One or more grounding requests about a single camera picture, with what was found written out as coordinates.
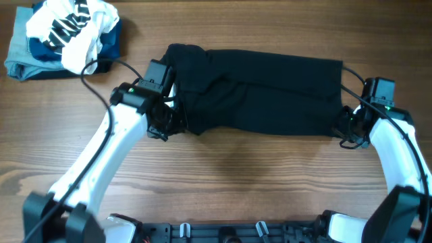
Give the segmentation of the black polo shirt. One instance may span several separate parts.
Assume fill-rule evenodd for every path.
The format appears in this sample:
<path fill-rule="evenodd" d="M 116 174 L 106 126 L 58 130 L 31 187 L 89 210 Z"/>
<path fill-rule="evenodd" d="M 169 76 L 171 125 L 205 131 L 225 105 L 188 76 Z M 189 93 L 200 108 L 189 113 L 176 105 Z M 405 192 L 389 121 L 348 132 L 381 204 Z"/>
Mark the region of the black polo shirt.
<path fill-rule="evenodd" d="M 284 136 L 333 136 L 342 61 L 171 44 L 161 61 L 194 134 L 224 126 Z"/>

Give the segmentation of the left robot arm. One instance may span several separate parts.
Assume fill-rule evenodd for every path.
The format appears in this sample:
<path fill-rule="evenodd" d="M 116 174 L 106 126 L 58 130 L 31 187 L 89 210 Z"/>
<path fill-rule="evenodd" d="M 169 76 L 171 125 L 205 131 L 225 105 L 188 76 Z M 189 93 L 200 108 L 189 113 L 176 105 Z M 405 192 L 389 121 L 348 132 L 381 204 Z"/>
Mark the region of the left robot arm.
<path fill-rule="evenodd" d="M 23 205 L 25 242 L 144 242 L 142 223 L 121 215 L 98 221 L 108 185 L 144 136 L 166 141 L 183 132 L 174 70 L 152 60 L 146 74 L 114 88 L 99 126 L 76 162 L 46 194 Z"/>

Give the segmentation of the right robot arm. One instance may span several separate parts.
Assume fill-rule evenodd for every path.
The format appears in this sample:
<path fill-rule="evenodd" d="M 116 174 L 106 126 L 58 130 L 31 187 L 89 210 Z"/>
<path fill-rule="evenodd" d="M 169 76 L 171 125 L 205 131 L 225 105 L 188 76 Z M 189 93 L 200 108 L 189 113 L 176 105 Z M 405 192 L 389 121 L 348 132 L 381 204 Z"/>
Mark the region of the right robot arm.
<path fill-rule="evenodd" d="M 388 195 L 369 219 L 325 211 L 315 221 L 318 242 L 430 242 L 431 172 L 416 142 L 409 112 L 394 104 L 395 82 L 368 78 L 360 105 L 344 107 L 333 131 L 349 149 L 373 146 Z"/>

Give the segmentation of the light blue folded garment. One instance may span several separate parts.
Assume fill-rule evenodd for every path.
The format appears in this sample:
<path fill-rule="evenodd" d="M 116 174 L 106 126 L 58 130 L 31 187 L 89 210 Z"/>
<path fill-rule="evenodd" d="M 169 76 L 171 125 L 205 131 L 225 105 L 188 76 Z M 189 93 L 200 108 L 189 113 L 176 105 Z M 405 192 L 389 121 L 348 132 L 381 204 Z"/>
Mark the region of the light blue folded garment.
<path fill-rule="evenodd" d="M 13 36 L 5 60 L 7 75 L 19 81 L 70 77 L 70 73 L 63 69 L 60 61 L 44 62 L 33 58 L 30 39 L 26 36 L 26 23 L 32 15 L 30 8 L 16 8 Z"/>

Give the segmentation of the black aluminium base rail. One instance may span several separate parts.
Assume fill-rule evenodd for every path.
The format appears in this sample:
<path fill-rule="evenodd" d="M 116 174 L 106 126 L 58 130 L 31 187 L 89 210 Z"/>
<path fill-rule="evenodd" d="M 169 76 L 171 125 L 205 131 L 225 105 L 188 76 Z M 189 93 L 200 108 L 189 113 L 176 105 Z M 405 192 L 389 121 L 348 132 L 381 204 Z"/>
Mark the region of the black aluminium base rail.
<path fill-rule="evenodd" d="M 325 242 L 314 231 L 312 221 L 246 224 L 144 223 L 134 242 L 140 243 L 224 243 L 224 242 Z"/>

